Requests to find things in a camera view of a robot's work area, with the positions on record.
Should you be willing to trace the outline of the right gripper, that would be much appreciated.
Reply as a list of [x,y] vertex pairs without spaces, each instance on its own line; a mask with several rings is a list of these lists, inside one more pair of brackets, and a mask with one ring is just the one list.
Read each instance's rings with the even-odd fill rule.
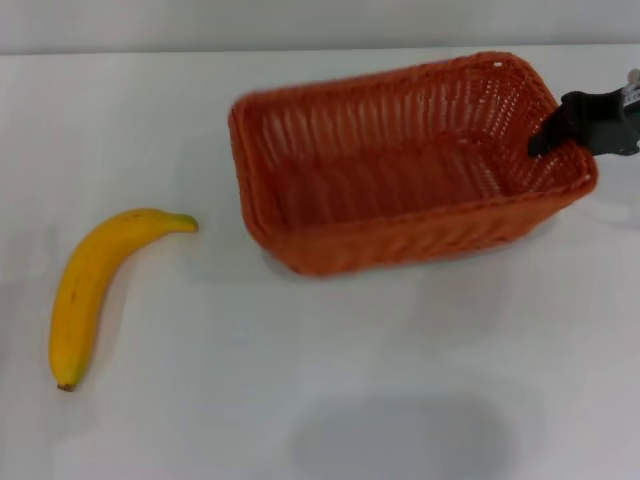
[[640,134],[640,69],[628,73],[622,90],[564,94],[529,138],[528,156],[546,156],[569,142],[594,156],[633,156],[640,153],[640,146],[628,144],[628,122]]

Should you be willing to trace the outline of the orange woven plastic basket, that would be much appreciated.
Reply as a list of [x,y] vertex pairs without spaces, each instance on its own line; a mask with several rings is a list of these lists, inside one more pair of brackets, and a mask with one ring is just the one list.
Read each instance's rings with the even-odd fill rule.
[[244,222],[312,276],[512,242],[597,182],[574,144],[528,156],[555,108],[507,52],[244,95],[228,117]]

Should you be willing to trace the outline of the yellow banana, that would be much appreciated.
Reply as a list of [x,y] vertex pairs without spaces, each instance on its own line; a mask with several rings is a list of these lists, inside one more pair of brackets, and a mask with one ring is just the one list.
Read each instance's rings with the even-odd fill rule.
[[91,230],[73,250],[51,316],[49,365],[57,388],[74,391],[93,356],[104,299],[121,265],[139,249],[172,233],[195,233],[190,215],[139,208]]

